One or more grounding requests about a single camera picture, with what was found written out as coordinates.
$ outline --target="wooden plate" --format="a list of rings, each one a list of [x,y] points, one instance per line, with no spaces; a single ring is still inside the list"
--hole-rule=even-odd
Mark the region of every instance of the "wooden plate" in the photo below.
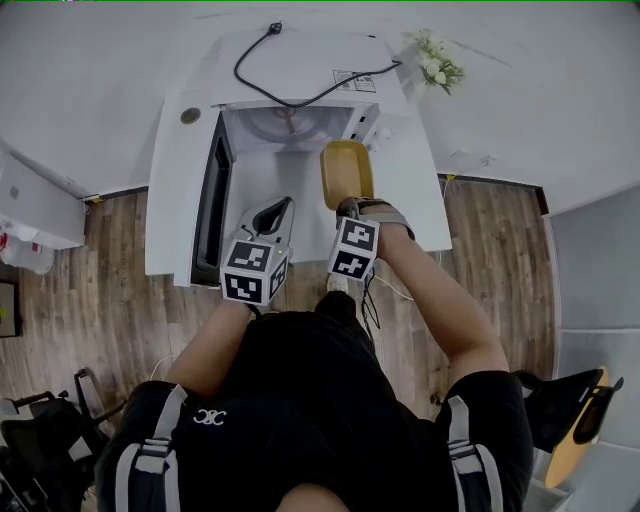
[[[353,140],[329,142],[320,154],[324,202],[337,210],[347,197],[374,197],[369,152]]]

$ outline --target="white flowers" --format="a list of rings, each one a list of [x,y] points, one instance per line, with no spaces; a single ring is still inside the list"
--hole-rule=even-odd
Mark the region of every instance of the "white flowers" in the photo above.
[[[436,41],[430,30],[421,30],[413,37],[418,43],[415,60],[422,69],[427,85],[440,86],[451,95],[451,86],[463,80],[464,70],[451,62],[451,58],[443,51],[442,41]]]
[[[430,62],[425,71],[427,72],[427,75],[435,77],[440,73],[440,66],[433,62]]]

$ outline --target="white sneaker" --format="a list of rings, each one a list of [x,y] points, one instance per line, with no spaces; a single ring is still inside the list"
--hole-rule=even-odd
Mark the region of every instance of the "white sneaker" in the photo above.
[[[344,292],[349,294],[349,279],[340,274],[329,274],[327,278],[328,292]]]

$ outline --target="wooden floor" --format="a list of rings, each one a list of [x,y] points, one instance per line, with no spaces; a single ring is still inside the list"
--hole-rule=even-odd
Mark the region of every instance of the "wooden floor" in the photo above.
[[[59,252],[44,277],[21,272],[24,336],[0,340],[0,396],[70,389],[73,373],[86,366],[95,407],[98,397],[113,406],[148,379],[161,358],[179,353],[214,309],[217,291],[175,288],[169,278],[145,276],[146,201],[139,194],[93,206],[85,247]],[[452,181],[445,202],[453,251],[442,253],[442,265],[490,315],[511,368],[549,378],[552,284],[533,191]],[[377,269],[406,293],[384,263]],[[325,280],[324,265],[294,267],[275,308],[312,309]],[[382,367],[399,400],[418,416],[433,417],[438,408],[430,399],[444,397],[449,386],[446,359],[413,302],[378,280],[371,292],[380,312],[374,338]],[[170,364],[161,363],[158,375]]]

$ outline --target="white cabinet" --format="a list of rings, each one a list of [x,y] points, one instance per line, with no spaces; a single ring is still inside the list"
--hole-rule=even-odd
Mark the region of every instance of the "white cabinet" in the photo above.
[[[9,153],[0,153],[0,229],[25,242],[68,249],[84,244],[84,204]]]

